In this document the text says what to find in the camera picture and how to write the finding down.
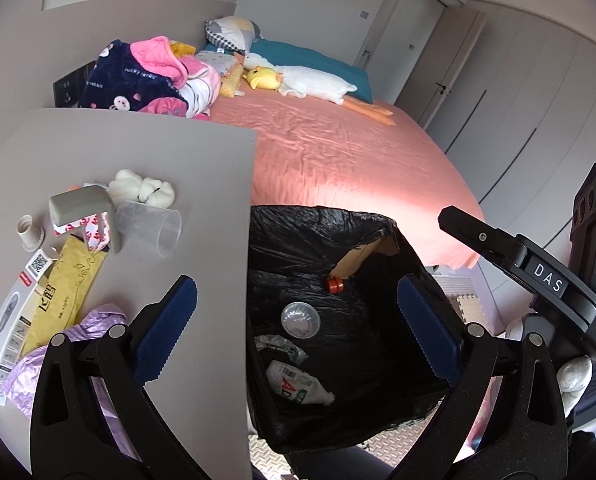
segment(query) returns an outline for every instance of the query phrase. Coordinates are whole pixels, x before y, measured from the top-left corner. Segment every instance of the black trash bag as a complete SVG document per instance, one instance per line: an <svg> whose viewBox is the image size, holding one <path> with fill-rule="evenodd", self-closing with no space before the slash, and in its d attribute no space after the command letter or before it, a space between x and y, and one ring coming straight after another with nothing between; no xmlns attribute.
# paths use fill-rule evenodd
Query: black trash bag
<svg viewBox="0 0 596 480"><path fill-rule="evenodd" d="M345 280L339 295L325 280L354 248L392 237L395 256L371 254ZM413 274L446 301L393 220L331 208L255 206L251 210L247 286L247 384L252 422L280 454L334 450L360 444L380 431L425 418L446 394L400 313L398 281ZM288 335L283 308L305 301L321 326L310 339ZM335 394L330 406L302 405L271 390L278 351L255 349L254 337L279 334L309 356L299 368Z"/></svg>

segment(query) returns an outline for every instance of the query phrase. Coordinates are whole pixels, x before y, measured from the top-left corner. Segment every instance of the orange plush legs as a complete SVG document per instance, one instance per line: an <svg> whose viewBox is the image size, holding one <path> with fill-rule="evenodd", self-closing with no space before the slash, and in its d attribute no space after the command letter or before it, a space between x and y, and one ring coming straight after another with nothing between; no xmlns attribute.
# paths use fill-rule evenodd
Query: orange plush legs
<svg viewBox="0 0 596 480"><path fill-rule="evenodd" d="M380 124L384 124L385 126L395 126L396 124L389 117L389 115L393 115L393 113L387 110L386 108L364 103L348 95L343 97L342 105L345 108L348 108L348 110L353 110L354 112L359 113L360 115L364 115L365 117L369 117L374 121L378 121Z"/></svg>

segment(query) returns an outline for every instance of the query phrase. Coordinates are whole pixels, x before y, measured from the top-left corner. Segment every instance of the pink fleece blanket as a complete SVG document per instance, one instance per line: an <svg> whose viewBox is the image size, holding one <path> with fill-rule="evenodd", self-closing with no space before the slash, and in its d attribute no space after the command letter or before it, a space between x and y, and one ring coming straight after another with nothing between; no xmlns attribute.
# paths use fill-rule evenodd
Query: pink fleece blanket
<svg viewBox="0 0 596 480"><path fill-rule="evenodd" d="M383 126L342 106L244 88L213 121L257 131L254 205L327 206L393 218L425 266L473 267L478 254L440 231L449 205L483 219L464 180L403 111Z"/></svg>

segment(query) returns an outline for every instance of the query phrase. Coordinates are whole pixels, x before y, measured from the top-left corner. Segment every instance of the wall socket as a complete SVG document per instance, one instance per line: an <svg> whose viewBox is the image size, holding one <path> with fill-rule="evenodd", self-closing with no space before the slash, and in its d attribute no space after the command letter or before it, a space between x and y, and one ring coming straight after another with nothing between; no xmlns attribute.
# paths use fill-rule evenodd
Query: wall socket
<svg viewBox="0 0 596 480"><path fill-rule="evenodd" d="M95 61L82 65L53 83L53 100L56 108L72 108L78 105L84 86L86 86L89 74L94 66Z"/></svg>

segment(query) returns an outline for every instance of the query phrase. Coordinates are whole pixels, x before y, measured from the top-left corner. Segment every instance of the metal screw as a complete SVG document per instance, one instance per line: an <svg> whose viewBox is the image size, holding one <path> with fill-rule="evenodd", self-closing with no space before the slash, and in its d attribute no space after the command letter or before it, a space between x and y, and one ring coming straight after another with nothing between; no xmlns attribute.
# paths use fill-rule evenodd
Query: metal screw
<svg viewBox="0 0 596 480"><path fill-rule="evenodd" d="M56 334L51 338L51 345L52 346L60 346L63 342L65 342L65 335L63 333Z"/></svg>
<svg viewBox="0 0 596 480"><path fill-rule="evenodd" d="M467 327L467 332L474 337L482 337L485 335L485 329L482 328L482 326L478 323L470 323L470 325Z"/></svg>
<svg viewBox="0 0 596 480"><path fill-rule="evenodd" d="M542 344L542 337L537 333L531 333L529 334L529 341L536 346L540 346Z"/></svg>
<svg viewBox="0 0 596 480"><path fill-rule="evenodd" d="M124 325L113 325L109 329L109 335L113 338L122 337L127 332L127 328Z"/></svg>

